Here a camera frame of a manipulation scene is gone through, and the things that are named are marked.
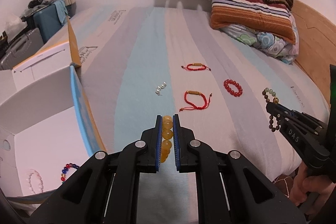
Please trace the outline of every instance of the open box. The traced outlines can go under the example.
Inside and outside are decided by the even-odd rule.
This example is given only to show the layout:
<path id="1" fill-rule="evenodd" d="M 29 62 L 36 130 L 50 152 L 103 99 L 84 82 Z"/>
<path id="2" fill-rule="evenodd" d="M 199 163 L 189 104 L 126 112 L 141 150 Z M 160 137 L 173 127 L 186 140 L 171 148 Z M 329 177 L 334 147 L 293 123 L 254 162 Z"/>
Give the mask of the open box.
<path id="1" fill-rule="evenodd" d="M 65 164 L 105 150 L 75 68 L 80 57 L 68 20 L 67 41 L 0 71 L 0 187 L 7 197 L 58 188 Z"/>

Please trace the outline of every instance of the wooden headboard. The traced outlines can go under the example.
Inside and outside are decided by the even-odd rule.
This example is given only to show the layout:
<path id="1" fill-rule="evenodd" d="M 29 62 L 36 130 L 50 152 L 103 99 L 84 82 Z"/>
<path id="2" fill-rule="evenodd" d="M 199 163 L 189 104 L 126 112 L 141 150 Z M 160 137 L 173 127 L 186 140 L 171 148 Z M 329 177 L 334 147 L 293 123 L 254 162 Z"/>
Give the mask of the wooden headboard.
<path id="1" fill-rule="evenodd" d="M 295 0 L 292 13 L 300 37 L 295 63 L 330 103 L 329 65 L 336 65 L 336 26 L 310 6 Z"/>

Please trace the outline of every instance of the orange pillow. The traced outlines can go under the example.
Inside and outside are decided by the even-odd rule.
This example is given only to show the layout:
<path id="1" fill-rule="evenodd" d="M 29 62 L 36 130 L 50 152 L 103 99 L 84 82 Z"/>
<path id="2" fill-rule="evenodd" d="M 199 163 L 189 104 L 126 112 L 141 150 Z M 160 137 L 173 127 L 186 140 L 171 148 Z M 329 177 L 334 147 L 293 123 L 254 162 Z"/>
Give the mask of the orange pillow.
<path id="1" fill-rule="evenodd" d="M 270 32 L 295 44 L 292 23 L 283 4 L 266 4 L 263 0 L 212 0 L 211 27 L 219 29 L 232 23 Z"/>

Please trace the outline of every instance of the mattress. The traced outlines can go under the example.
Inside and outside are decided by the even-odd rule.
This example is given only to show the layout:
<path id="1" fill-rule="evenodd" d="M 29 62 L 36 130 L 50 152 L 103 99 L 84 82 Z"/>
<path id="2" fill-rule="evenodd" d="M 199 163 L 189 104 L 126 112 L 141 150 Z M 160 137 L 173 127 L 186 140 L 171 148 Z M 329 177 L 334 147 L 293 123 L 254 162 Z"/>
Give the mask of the mattress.
<path id="1" fill-rule="evenodd" d="M 82 61 L 80 79 L 108 153 L 122 150 L 155 125 L 156 115 L 179 114 L 181 126 L 214 150 L 239 150 L 268 179 L 290 174 L 300 158 L 285 138 L 268 128 L 262 91 L 323 122 L 329 107 L 296 65 L 287 65 L 209 26 L 209 14 L 172 8 L 93 7 L 72 18 Z M 65 39 L 62 28 L 46 44 Z M 203 63 L 211 71 L 181 66 Z M 226 79 L 243 88 L 234 97 Z M 161 96 L 155 93 L 163 82 Z M 186 90 L 209 96 L 205 110 L 179 112 Z M 202 106 L 200 96 L 188 97 Z M 176 171 L 174 153 L 157 174 L 140 176 L 137 223 L 197 222 L 194 174 Z"/>

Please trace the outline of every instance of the red string bracelet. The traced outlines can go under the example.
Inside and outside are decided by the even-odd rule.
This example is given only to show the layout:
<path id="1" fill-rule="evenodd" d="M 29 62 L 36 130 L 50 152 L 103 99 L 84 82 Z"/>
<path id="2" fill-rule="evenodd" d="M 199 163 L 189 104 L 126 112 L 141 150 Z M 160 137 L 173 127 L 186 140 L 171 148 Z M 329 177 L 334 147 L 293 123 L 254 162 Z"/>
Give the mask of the red string bracelet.
<path id="1" fill-rule="evenodd" d="M 203 100 L 204 100 L 204 106 L 196 106 L 194 105 L 192 102 L 189 102 L 187 100 L 187 94 L 194 94 L 194 95 L 200 95 L 202 96 Z M 195 109 L 198 109 L 198 110 L 202 110 L 202 109 L 206 109 L 208 108 L 208 106 L 210 105 L 210 97 L 212 96 L 212 93 L 210 94 L 209 96 L 209 102 L 207 102 L 207 98 L 205 98 L 204 94 L 199 92 L 199 91 L 192 91 L 192 90 L 187 90 L 185 93 L 184 93 L 184 100 L 187 104 L 191 105 L 192 107 L 190 106 L 187 106 L 187 107 L 182 107 L 180 108 L 180 111 L 183 111 L 183 110 L 195 110 Z"/>
<path id="2" fill-rule="evenodd" d="M 230 87 L 229 87 L 229 84 L 232 84 L 234 85 L 236 88 L 238 88 L 238 92 L 235 92 L 234 90 L 232 90 Z M 227 90 L 227 92 L 229 92 L 231 95 L 233 95 L 234 97 L 240 97 L 242 94 L 243 94 L 243 89 L 242 87 L 236 82 L 236 81 L 233 81 L 231 79 L 226 79 L 224 81 L 224 87 L 225 89 Z"/>
<path id="3" fill-rule="evenodd" d="M 197 69 L 193 69 L 193 68 L 189 68 L 191 66 L 194 66 L 194 67 L 201 67 L 201 68 L 197 68 Z M 191 63 L 191 64 L 188 64 L 187 67 L 183 67 L 181 66 L 182 69 L 185 69 L 185 70 L 206 70 L 208 69 L 209 71 L 211 71 L 211 69 L 209 67 L 207 67 L 206 65 L 202 64 L 202 63 Z"/>

